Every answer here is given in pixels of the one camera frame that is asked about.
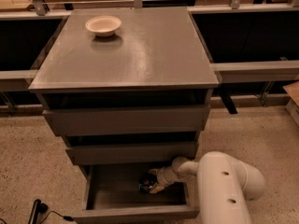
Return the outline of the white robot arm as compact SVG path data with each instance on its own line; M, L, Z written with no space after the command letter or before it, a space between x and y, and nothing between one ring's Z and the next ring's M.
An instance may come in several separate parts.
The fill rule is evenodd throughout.
M252 224L246 201L260 199L266 189L257 168L218 151L206 153L200 161L176 157L170 166L149 173L156 176L150 194L195 176L202 224Z

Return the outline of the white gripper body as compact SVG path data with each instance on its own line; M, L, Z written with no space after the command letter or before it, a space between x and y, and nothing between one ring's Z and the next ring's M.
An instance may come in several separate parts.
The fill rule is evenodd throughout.
M181 183L186 180L187 176L178 175L170 166L159 169L157 173L157 182L163 187L169 187L174 183Z

